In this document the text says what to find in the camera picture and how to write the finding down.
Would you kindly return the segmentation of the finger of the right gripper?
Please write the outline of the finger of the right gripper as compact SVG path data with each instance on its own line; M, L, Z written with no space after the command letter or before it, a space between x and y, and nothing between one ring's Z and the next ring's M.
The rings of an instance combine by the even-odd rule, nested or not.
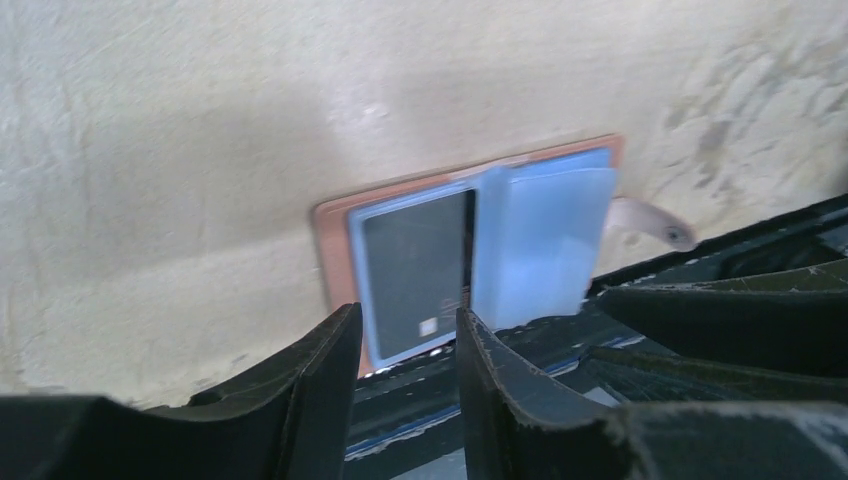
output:
M625 402L847 401L847 381L608 347L582 355L582 371Z
M680 356L847 375L847 262L692 283L620 286L599 309Z

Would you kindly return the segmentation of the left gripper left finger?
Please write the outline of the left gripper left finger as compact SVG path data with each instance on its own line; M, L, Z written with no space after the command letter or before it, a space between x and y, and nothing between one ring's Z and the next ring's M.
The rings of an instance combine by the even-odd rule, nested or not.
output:
M1 400L5 479L338 479L362 312L339 307L304 337L180 407L104 396Z

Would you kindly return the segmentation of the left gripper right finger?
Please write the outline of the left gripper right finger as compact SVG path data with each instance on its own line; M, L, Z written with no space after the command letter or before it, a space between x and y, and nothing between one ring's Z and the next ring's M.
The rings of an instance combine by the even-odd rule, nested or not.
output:
M456 313L471 479L843 479L847 409L833 402L607 406L558 382Z

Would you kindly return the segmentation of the pink leather card holder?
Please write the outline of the pink leather card holder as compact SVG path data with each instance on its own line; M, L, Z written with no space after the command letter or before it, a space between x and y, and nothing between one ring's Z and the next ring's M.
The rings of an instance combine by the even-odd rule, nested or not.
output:
M680 217L617 194L623 147L608 134L318 204L328 302L363 312L360 375L452 340L462 306L493 330L576 314L608 231L694 249Z

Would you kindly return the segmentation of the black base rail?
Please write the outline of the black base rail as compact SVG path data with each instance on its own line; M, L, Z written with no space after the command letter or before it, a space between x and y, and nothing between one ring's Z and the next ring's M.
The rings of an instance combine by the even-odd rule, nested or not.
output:
M365 379L347 479L843 479L847 200L598 278Z

